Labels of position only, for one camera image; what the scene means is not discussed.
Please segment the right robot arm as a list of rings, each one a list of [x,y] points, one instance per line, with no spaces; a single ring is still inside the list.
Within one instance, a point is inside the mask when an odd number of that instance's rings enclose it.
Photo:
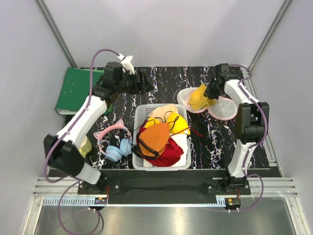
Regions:
[[[233,194],[239,188],[245,187],[252,154],[266,139],[269,104],[256,99],[243,85],[244,79],[234,74],[229,64],[216,65],[215,72],[216,75],[210,79],[204,95],[213,99],[226,94],[237,107],[234,126],[237,143],[222,181],[224,192]]]

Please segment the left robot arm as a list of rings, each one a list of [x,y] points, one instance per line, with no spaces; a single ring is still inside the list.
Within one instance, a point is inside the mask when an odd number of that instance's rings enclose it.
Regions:
[[[135,71],[132,56],[121,62],[109,62],[104,74],[93,86],[91,94],[71,121],[55,136],[44,138],[45,165],[56,168],[76,179],[87,182],[96,194],[105,190],[99,170],[87,164],[79,147],[90,128],[122,93],[146,94],[153,90],[142,71]]]

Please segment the yellow mesh bra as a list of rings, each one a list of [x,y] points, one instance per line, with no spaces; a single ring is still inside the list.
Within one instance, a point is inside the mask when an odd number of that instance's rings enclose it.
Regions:
[[[216,99],[209,99],[208,97],[204,96],[204,91],[206,87],[207,86],[202,83],[199,87],[191,92],[187,104],[188,109],[193,113],[201,113],[205,111],[208,107],[213,106],[217,103]]]

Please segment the white pink mesh laundry bag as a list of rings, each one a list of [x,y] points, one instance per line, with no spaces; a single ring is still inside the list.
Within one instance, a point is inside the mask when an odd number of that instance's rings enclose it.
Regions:
[[[177,95],[178,104],[183,105],[187,111],[194,114],[208,111],[213,118],[218,120],[227,121],[236,117],[238,109],[235,102],[232,99],[223,96],[220,96],[217,100],[210,100],[210,104],[199,110],[194,110],[188,102],[191,94],[195,90],[196,88],[185,88],[181,90]]]

